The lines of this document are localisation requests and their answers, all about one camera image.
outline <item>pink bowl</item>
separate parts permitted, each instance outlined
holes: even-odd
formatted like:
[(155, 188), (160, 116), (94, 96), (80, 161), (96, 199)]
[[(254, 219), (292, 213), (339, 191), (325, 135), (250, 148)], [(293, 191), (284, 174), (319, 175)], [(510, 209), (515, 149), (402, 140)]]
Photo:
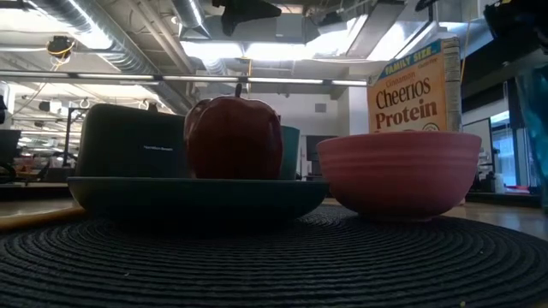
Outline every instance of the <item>pink bowl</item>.
[(331, 193), (375, 219), (428, 220), (466, 196), (481, 138), (467, 133), (374, 133), (318, 144)]

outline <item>cheerios protein box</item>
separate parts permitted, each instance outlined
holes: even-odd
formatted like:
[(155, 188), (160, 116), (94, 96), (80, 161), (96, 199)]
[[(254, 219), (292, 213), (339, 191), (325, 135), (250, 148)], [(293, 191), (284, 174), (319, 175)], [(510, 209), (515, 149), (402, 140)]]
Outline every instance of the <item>cheerios protein box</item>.
[(369, 132), (461, 131), (458, 38), (439, 39), (369, 79)]

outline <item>black woven placemat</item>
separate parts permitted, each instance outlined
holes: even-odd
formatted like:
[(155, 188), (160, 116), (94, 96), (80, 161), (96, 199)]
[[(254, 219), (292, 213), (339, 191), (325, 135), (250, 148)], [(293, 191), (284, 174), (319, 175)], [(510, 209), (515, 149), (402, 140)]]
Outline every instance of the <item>black woven placemat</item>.
[(548, 242), (481, 222), (148, 234), (87, 220), (0, 236), (0, 306), (506, 307), (548, 298)]

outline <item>green mug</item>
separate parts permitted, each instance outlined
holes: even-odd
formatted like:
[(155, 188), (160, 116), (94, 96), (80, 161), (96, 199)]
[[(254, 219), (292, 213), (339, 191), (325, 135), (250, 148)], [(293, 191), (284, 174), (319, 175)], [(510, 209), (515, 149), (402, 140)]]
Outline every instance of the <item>green mug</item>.
[(297, 173), (299, 139), (301, 131), (295, 127), (282, 126), (283, 158), (279, 180), (294, 181)]

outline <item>apple stem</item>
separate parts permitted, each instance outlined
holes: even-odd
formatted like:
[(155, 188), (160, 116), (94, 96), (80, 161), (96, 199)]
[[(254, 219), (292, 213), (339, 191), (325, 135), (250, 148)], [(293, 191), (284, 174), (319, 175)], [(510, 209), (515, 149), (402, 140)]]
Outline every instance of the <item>apple stem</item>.
[(236, 85), (236, 93), (234, 94), (237, 98), (239, 98), (241, 96), (241, 90), (243, 89), (243, 85), (242, 84), (238, 84)]

